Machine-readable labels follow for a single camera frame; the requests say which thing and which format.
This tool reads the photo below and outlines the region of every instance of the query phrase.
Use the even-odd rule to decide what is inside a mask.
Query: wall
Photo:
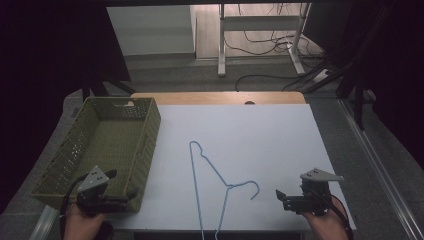
[[[194,52],[190,6],[107,10],[124,56]]]

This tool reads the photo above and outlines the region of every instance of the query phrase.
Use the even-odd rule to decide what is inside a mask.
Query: white board
[[[306,220],[284,211],[275,190],[300,196],[300,174],[317,167],[334,173],[307,104],[160,105],[157,146],[141,210],[110,216],[115,229],[199,230],[190,141],[199,142],[230,190],[221,230],[305,231]],[[226,187],[193,145],[205,230],[218,228]],[[338,183],[331,192],[347,207]]]

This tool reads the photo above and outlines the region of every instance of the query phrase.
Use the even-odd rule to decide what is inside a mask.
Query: human hand
[[[333,205],[339,209],[343,216],[347,219],[346,212],[342,203],[335,197],[332,197]],[[348,236],[343,226],[343,222],[337,214],[329,209],[324,216],[315,216],[310,212],[302,213],[306,218],[315,237],[319,240],[347,240]]]
[[[69,208],[66,220],[65,240],[93,240],[105,219],[104,214],[86,216],[74,203]]]

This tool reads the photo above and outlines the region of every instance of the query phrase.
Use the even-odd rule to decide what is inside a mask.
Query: green basket
[[[127,211],[140,210],[160,121],[153,98],[87,98],[31,196],[60,209],[72,182],[98,165],[118,171],[105,194],[126,196],[138,188]]]

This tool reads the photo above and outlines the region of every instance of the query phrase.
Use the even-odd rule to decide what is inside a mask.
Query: gray floor
[[[193,56],[129,57],[127,65],[138,92],[234,91],[237,79],[247,74],[295,76],[287,58],[230,59],[227,75],[217,76],[216,61],[194,60]],[[280,91],[293,82],[286,79],[251,78],[240,83],[241,91]],[[330,160],[341,183],[358,230],[355,239],[409,239],[386,193],[383,191],[346,117],[335,98],[337,82],[306,95]],[[107,85],[113,95],[125,95]],[[28,239],[43,211],[43,204],[29,196],[35,181],[51,159],[82,105],[81,92],[69,95],[64,102],[62,118],[36,166],[0,216],[1,239]],[[364,108],[365,129],[380,155],[393,182],[407,201],[420,226],[424,226],[424,172],[405,148],[381,124],[371,105]],[[57,223],[48,237],[58,239]],[[117,233],[114,239],[132,239],[131,233]]]

